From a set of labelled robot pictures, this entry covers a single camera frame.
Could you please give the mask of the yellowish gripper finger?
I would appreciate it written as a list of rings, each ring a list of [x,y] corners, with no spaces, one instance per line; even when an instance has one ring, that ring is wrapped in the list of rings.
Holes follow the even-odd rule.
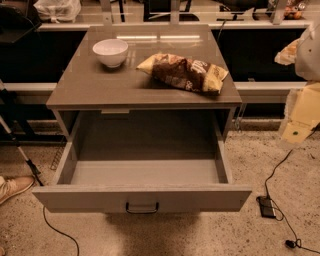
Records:
[[[297,54],[298,39],[292,41],[286,47],[284,47],[274,58],[274,61],[281,65],[294,64]]]

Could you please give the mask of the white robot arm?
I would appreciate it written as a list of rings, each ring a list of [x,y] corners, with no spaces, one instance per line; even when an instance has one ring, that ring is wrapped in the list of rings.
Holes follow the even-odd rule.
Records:
[[[320,23],[313,22],[283,50],[274,61],[281,65],[295,66],[295,73],[307,81],[320,81]]]

